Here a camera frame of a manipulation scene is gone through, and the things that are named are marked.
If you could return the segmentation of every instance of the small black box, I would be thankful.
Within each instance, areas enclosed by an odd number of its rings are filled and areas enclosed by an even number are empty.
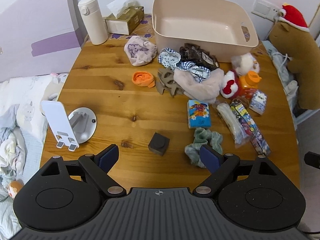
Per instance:
[[[163,156],[169,146],[169,142],[169,138],[159,133],[155,133],[148,145],[148,148],[151,152]]]

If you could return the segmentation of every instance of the white phone stand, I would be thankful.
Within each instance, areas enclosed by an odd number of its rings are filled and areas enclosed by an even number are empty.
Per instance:
[[[86,107],[74,110],[67,116],[64,106],[59,101],[42,101],[42,109],[50,128],[57,140],[57,148],[67,146],[74,152],[91,138],[97,127],[97,117]]]

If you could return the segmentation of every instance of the basket handle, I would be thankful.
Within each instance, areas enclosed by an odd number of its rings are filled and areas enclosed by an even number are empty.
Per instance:
[[[245,41],[248,42],[250,40],[250,32],[245,22],[241,23],[241,30],[242,30]]]
[[[157,16],[156,15],[154,16],[153,22],[154,22],[155,30],[156,30],[157,29]]]

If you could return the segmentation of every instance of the red santa hat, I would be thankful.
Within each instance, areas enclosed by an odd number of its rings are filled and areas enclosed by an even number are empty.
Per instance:
[[[291,26],[302,30],[304,32],[309,32],[308,25],[303,18],[302,13],[292,5],[284,4],[282,9],[279,11],[280,17],[279,21],[286,22]]]

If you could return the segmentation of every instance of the wooden table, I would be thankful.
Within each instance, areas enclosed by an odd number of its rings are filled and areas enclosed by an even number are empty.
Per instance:
[[[207,169],[190,164],[184,147],[193,142],[188,128],[186,96],[171,98],[167,91],[160,95],[156,88],[138,87],[131,82],[137,70],[156,76],[161,68],[157,60],[134,67],[124,53],[127,40],[108,40],[102,45],[87,43],[77,58],[59,97],[67,114],[78,107],[88,107],[97,115],[93,137],[75,152],[56,148],[56,140],[48,131],[41,159],[43,165],[54,155],[64,160],[97,154],[108,145],[119,146],[120,157],[109,175],[129,190],[131,187],[190,187],[193,190],[209,176]],[[271,148],[270,159],[299,186],[297,141],[286,97],[269,56],[263,46],[258,49],[262,81],[259,88],[268,95],[266,111],[259,116],[249,111]],[[229,64],[221,64],[223,70]],[[235,153],[242,159],[256,158],[251,143],[235,149],[225,122],[211,108],[211,131],[223,135],[224,153]],[[163,157],[148,150],[153,134],[170,138]]]

